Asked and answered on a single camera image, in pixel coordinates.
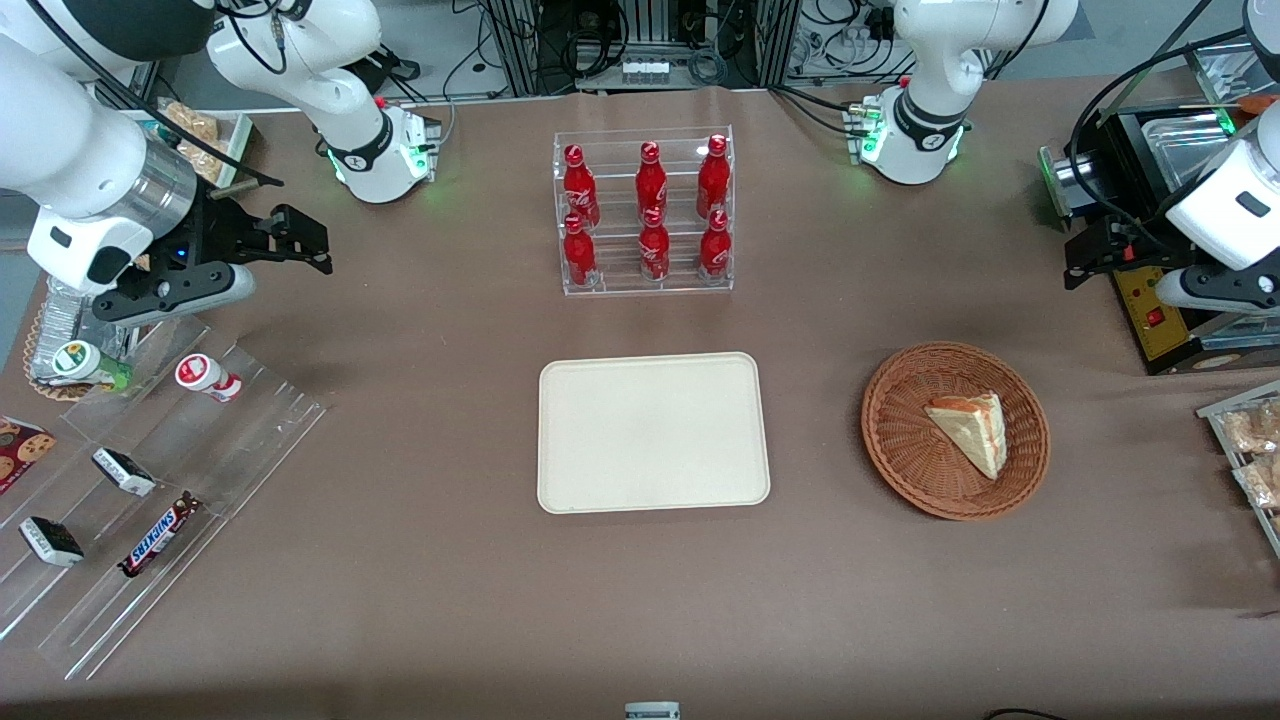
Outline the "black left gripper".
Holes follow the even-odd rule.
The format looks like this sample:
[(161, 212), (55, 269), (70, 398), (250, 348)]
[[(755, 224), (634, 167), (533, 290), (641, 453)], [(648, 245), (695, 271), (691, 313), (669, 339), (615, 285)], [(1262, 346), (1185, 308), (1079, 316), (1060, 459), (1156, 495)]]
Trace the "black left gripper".
[(1074, 291), (1100, 273), (1143, 266), (1178, 269), (1197, 259), (1193, 243), (1164, 217), (1138, 224), (1108, 214), (1100, 225), (1102, 231), (1080, 231), (1064, 243), (1062, 287), (1066, 291)]

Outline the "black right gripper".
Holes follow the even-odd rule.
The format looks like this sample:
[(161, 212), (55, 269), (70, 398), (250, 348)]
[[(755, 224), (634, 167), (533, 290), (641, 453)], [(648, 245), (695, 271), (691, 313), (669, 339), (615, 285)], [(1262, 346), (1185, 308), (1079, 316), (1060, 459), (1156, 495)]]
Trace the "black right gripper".
[(179, 291), (256, 291), (257, 281), (246, 265), (257, 261), (305, 263), (324, 275), (334, 272), (326, 227), (287, 204), (262, 219), (233, 199), (212, 199), (202, 191), (182, 229), (186, 255), (175, 282)]

